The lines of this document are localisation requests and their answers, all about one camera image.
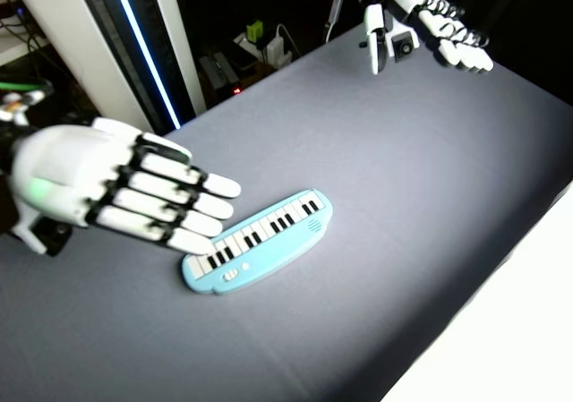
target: blue-white light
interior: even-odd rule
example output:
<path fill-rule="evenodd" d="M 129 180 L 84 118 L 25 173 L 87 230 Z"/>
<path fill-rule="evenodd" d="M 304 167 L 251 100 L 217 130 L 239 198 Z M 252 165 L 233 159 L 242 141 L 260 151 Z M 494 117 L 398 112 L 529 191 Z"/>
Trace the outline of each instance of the blue-white light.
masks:
<path fill-rule="evenodd" d="M 133 33 L 135 34 L 135 38 L 137 39 L 138 44 L 140 45 L 141 52 L 143 53 L 143 57 L 145 57 L 145 61 L 147 62 L 148 67 L 150 68 L 151 75 L 153 76 L 153 80 L 158 86 L 159 93 L 165 102 L 165 106 L 167 108 L 167 112 L 173 121 L 173 125 L 176 129 L 181 127 L 179 120 L 177 119 L 177 115 L 175 115 L 175 110 L 171 105 L 171 101 L 169 100 L 169 96 L 167 95 L 167 91 L 165 90 L 165 86 L 163 85 L 163 81 L 159 77 L 158 69 L 153 62 L 153 58 L 151 57 L 150 50 L 147 47 L 147 43 L 145 42 L 145 38 L 141 34 L 141 29 L 137 20 L 135 19 L 135 15 L 133 14 L 132 6 L 129 4 L 129 0 L 120 0 L 122 3 L 122 7 L 124 8 L 125 14 L 127 15 L 127 20 L 129 24 L 132 26 Z"/>

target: toy keyboard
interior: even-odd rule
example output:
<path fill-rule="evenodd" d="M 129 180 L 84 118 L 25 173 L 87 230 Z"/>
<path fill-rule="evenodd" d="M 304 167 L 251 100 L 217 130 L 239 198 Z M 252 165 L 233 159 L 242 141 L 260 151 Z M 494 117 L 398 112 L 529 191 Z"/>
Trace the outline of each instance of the toy keyboard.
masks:
<path fill-rule="evenodd" d="M 315 245 L 331 217 L 332 205 L 322 193 L 294 194 L 213 238 L 214 253 L 186 255 L 185 283 L 198 293 L 226 293 L 251 284 Z"/>

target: black piano key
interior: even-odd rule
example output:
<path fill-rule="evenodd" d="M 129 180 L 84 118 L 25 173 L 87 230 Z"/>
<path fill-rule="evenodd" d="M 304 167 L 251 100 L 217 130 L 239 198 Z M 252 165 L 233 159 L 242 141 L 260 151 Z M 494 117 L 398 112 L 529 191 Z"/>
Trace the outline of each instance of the black piano key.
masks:
<path fill-rule="evenodd" d="M 225 247 L 225 254 L 229 258 L 229 260 L 234 259 L 234 257 L 235 257 L 235 255 L 233 254 L 233 252 L 231 251 L 231 249 L 229 247 Z"/>
<path fill-rule="evenodd" d="M 218 265 L 217 265 L 217 263 L 215 262 L 215 259 L 213 258 L 213 256 L 209 256 L 209 257 L 207 258 L 207 260 L 209 261 L 209 265 L 211 265 L 211 267 L 212 267 L 213 269 L 218 268 Z"/>
<path fill-rule="evenodd" d="M 225 256 L 223 255 L 223 253 L 217 252 L 217 257 L 218 257 L 219 263 L 221 263 L 221 265 L 224 265 L 226 260 L 225 260 Z"/>

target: robotic hand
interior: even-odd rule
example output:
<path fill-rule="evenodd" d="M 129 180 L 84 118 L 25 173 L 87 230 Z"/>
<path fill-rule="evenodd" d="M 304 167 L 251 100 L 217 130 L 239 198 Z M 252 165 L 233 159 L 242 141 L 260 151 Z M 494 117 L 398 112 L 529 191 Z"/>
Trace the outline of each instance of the robotic hand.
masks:
<path fill-rule="evenodd" d="M 40 218 L 95 225 L 182 252 L 212 251 L 209 238 L 233 214 L 221 198 L 237 196 L 238 183 L 192 166 L 188 150 L 128 124 L 97 117 L 90 126 L 34 131 L 14 124 L 21 114 L 10 120 L 5 107 L 0 130 L 12 129 L 13 140 L 2 169 L 20 214 L 12 231 L 33 251 L 57 253 L 38 236 Z"/>
<path fill-rule="evenodd" d="M 493 69 L 483 50 L 488 39 L 460 20 L 463 10 L 445 0 L 365 0 L 364 24 L 372 73 L 384 69 L 386 58 L 396 61 L 420 47 L 420 36 L 445 65 L 475 72 Z"/>

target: gray table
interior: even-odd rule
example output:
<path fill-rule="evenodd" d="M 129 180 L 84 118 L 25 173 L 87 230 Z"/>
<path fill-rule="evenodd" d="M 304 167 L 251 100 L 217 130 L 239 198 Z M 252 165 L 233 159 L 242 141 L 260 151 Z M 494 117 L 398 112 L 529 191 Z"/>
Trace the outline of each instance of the gray table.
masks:
<path fill-rule="evenodd" d="M 241 182 L 231 224 L 322 190 L 324 239 L 211 296 L 185 288 L 179 254 L 99 229 L 55 259 L 5 236 L 0 400 L 381 398 L 572 178 L 573 108 L 425 50 L 375 78 L 361 33 L 170 136 Z"/>

